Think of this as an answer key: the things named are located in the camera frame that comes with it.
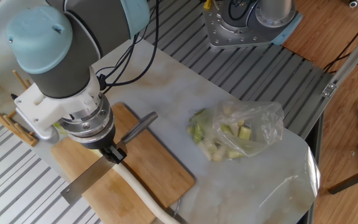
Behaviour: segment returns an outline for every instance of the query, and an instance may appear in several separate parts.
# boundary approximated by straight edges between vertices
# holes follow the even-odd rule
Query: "knife handle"
[[[148,115],[144,116],[139,122],[128,131],[124,137],[122,137],[121,141],[125,144],[128,144],[132,139],[134,139],[138,134],[144,131],[147,127],[150,126],[151,123],[155,119],[157,119],[158,115],[156,112],[151,112]]]

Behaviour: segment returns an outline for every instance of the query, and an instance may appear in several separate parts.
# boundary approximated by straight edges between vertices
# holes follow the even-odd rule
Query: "clear plastic bag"
[[[276,102],[221,101],[190,118],[188,133],[209,160],[254,156],[281,140],[283,110]]]

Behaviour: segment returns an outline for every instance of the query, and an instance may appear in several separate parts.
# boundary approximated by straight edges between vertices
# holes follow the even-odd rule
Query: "wooden surface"
[[[303,19],[283,46],[323,68],[358,32],[358,6],[350,8],[348,0],[295,0],[295,4]],[[357,44],[358,39],[347,53]]]
[[[115,115],[115,142],[138,120],[122,104],[112,107]],[[167,208],[195,183],[187,171],[148,131],[143,131],[128,145],[124,162],[159,203]],[[74,180],[99,157],[81,144],[66,138],[51,153],[67,176]],[[103,223],[151,223],[154,215],[124,179],[112,169],[89,188],[83,196]]]
[[[303,14],[284,46],[316,66],[334,60],[358,32],[358,6],[345,0],[295,0]],[[345,54],[354,50],[358,38]],[[336,63],[337,70],[344,60]],[[326,188],[358,173],[358,66],[341,84],[326,108],[320,171],[322,191],[314,224],[358,224],[358,184],[336,195]]]
[[[326,189],[358,173],[358,66],[326,108],[320,171],[323,190],[314,224],[358,224],[358,184],[336,195]]]

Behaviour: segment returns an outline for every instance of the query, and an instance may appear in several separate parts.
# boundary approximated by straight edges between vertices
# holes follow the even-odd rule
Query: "metal grating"
[[[0,124],[0,223],[100,223],[85,199],[69,205],[68,184]]]
[[[158,48],[242,101],[281,103],[285,127],[305,138],[328,103],[320,93],[331,75],[277,45],[212,49],[202,10],[200,1],[161,0]],[[151,44],[155,28],[153,16],[145,33]]]

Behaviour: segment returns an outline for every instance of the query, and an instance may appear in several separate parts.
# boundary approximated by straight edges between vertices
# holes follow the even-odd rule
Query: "knife blade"
[[[77,179],[63,189],[60,194],[69,204],[75,203],[86,190],[102,178],[114,165],[115,163],[108,161],[104,156],[100,157]]]

